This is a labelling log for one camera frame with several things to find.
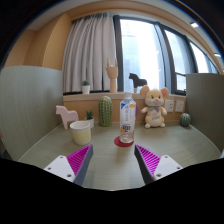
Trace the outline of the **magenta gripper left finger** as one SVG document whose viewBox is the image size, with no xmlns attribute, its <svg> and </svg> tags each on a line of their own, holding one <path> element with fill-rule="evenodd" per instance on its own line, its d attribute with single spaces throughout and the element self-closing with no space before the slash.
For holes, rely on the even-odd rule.
<svg viewBox="0 0 224 224">
<path fill-rule="evenodd" d="M 44 170 L 82 186 L 93 155 L 93 145 L 87 145 L 69 156 L 59 155 Z"/>
</svg>

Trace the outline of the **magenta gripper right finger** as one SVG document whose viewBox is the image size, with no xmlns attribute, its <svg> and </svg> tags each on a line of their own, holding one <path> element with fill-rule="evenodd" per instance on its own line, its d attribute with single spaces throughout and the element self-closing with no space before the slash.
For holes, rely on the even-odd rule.
<svg viewBox="0 0 224 224">
<path fill-rule="evenodd" d="M 159 156 L 140 145 L 135 146 L 134 154 L 145 184 L 152 183 L 182 169 L 182 166 L 170 156 Z"/>
</svg>

